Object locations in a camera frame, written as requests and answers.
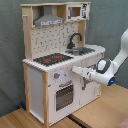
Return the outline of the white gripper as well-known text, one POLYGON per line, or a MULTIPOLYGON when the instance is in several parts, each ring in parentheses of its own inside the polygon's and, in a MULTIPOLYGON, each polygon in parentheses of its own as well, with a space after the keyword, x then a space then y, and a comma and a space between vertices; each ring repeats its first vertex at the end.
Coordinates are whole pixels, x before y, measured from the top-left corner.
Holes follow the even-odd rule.
POLYGON ((81 75, 82 77, 85 77, 86 79, 91 79, 91 75, 94 73, 94 70, 92 68, 82 68, 77 66, 74 66, 72 68, 72 71, 81 75))

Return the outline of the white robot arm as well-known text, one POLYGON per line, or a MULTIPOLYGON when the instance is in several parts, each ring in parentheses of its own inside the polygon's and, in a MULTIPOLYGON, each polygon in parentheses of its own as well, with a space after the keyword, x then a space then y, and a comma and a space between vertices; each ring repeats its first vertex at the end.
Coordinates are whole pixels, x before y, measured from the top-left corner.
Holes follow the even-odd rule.
POLYGON ((115 74, 119 67, 128 58, 128 29, 121 36, 121 50, 113 61, 102 58, 96 69, 74 66, 72 71, 102 85, 110 86, 114 83, 115 74))

